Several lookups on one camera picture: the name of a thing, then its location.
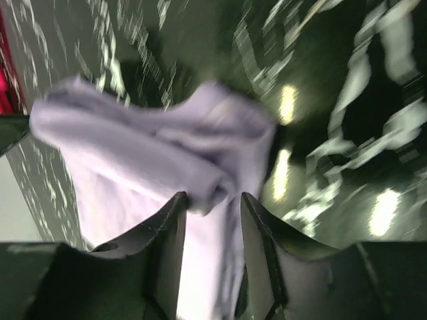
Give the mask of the lavender t shirt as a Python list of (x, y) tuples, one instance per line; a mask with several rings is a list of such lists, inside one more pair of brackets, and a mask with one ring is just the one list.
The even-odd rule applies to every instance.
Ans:
[(76, 77), (36, 100), (29, 124), (60, 152), (92, 247), (186, 192), (177, 314), (234, 317), (245, 264), (240, 197), (262, 190), (276, 131), (257, 103), (206, 82), (167, 110), (141, 108)]

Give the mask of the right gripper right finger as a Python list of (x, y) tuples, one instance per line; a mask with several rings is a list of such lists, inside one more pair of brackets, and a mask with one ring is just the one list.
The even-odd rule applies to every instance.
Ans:
[(426, 244), (336, 249), (243, 193), (241, 220), (255, 319), (425, 319)]

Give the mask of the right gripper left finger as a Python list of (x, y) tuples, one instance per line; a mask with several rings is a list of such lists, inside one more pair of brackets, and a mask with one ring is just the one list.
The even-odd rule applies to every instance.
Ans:
[(92, 252), (1, 244), (1, 318), (174, 319), (187, 195)]

